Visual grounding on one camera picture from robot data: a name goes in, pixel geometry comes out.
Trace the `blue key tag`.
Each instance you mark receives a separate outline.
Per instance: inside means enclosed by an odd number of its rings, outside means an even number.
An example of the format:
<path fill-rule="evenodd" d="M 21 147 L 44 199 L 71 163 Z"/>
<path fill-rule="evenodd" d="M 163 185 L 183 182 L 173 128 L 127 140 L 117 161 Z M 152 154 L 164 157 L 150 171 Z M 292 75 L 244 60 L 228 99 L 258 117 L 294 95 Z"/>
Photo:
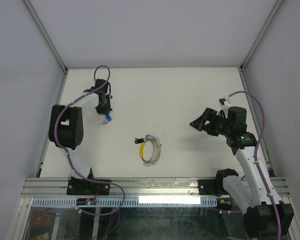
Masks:
<path fill-rule="evenodd" d="M 105 121 L 108 123 L 108 122 L 110 122 L 111 120 L 112 120 L 111 116 L 110 116 L 109 114 L 107 114 L 107 115 L 105 116 Z"/>

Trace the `black key tag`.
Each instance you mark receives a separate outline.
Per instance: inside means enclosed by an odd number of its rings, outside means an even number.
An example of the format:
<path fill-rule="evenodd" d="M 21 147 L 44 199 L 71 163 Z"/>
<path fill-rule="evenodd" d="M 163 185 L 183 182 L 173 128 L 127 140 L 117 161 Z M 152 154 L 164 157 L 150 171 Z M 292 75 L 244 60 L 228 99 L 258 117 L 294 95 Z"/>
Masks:
<path fill-rule="evenodd" d="M 144 138 L 137 138 L 137 139 L 134 140 L 134 143 L 135 143 L 135 144 L 142 144 L 142 143 L 144 143 L 144 142 L 145 142 L 145 139 L 144 139 Z"/>

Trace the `large steel keyring yellow handle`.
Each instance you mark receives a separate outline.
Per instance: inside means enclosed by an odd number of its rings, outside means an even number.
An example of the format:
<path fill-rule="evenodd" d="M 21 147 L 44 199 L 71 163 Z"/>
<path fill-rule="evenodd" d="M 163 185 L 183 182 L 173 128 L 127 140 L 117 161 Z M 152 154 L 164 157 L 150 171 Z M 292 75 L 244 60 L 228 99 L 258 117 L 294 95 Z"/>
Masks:
<path fill-rule="evenodd" d="M 162 145 L 158 138 L 143 139 L 139 148 L 139 157 L 145 167 L 155 165 L 161 156 Z"/>

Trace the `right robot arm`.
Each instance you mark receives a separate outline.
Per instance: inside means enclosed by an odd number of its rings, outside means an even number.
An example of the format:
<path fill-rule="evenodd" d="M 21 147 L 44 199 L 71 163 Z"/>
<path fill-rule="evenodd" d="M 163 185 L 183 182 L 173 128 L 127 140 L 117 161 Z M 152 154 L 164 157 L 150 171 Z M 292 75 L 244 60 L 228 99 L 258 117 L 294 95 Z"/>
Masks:
<path fill-rule="evenodd" d="M 242 107 L 231 106 L 227 112 L 206 108 L 189 125 L 211 136 L 224 136 L 248 183 L 244 186 L 236 171 L 223 169 L 216 173 L 209 191 L 213 195 L 226 192 L 231 195 L 242 212 L 243 226 L 250 238 L 280 239 L 289 231 L 294 209 L 290 203 L 284 203 L 267 175 L 267 169 L 261 165 L 257 140 L 247 131 L 246 119 L 247 111 Z"/>

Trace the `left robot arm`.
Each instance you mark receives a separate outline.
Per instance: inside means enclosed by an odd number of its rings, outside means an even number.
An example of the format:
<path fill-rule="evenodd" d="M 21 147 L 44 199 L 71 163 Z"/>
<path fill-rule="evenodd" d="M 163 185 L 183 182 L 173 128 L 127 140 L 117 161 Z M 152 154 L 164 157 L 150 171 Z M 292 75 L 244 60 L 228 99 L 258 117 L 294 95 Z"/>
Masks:
<path fill-rule="evenodd" d="M 71 177 L 79 179 L 77 188 L 83 194 L 90 194 L 95 188 L 93 171 L 81 150 L 84 138 L 84 115 L 95 111 L 105 116 L 102 124 L 112 120 L 111 84 L 96 79 L 95 85 L 68 105 L 55 104 L 51 109 L 48 138 L 65 155 L 71 169 Z"/>

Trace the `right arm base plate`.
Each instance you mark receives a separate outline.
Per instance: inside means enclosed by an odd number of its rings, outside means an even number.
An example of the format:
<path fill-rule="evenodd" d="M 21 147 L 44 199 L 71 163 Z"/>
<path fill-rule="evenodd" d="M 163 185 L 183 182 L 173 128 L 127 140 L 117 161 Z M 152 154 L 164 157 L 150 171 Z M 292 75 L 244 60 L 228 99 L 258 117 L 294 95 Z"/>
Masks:
<path fill-rule="evenodd" d="M 216 197 L 221 197 L 222 195 L 228 195 L 229 193 L 223 188 L 223 183 L 221 180 L 214 179 L 199 179 L 198 192 L 200 196 L 212 195 Z"/>

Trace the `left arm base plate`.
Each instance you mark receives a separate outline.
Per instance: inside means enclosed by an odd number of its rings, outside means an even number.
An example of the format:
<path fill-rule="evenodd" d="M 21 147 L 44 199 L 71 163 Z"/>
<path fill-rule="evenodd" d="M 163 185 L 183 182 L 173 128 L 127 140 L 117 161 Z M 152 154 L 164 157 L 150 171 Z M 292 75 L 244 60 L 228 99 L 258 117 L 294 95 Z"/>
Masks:
<path fill-rule="evenodd" d="M 71 178 L 68 180 L 66 194 L 69 196 L 108 196 L 110 194 L 110 180 L 101 180 L 104 183 L 94 183 L 84 179 Z"/>

